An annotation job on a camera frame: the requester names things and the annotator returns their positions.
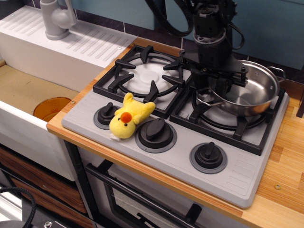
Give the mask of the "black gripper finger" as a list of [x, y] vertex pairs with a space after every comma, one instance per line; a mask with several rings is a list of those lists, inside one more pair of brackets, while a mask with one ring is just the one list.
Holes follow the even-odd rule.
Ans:
[[191, 68], [190, 71], [196, 89], [209, 87], [208, 75], [204, 71], [198, 70], [196, 68]]
[[210, 90], [218, 97], [225, 97], [230, 92], [233, 85], [233, 80], [229, 78], [220, 77], [218, 79], [208, 77], [208, 84]]

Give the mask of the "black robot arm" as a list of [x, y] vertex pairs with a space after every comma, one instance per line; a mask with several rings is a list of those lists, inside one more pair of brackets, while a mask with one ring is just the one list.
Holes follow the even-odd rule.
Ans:
[[232, 0], [177, 0], [188, 23], [186, 31], [177, 30], [153, 0], [147, 5], [160, 25], [171, 35], [184, 37], [193, 33], [196, 49], [181, 50], [180, 60], [192, 73], [195, 87], [209, 86], [225, 97], [232, 85], [245, 86], [248, 68], [236, 60], [232, 51], [232, 31], [240, 32], [232, 23], [236, 3]]

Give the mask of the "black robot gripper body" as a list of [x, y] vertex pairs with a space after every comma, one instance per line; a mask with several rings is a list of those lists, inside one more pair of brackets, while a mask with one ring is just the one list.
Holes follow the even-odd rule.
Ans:
[[204, 71], [208, 77], [229, 78], [233, 85], [247, 84], [248, 67], [232, 54], [229, 39], [222, 35], [216, 38], [195, 36], [196, 49], [181, 50], [179, 55], [187, 66]]

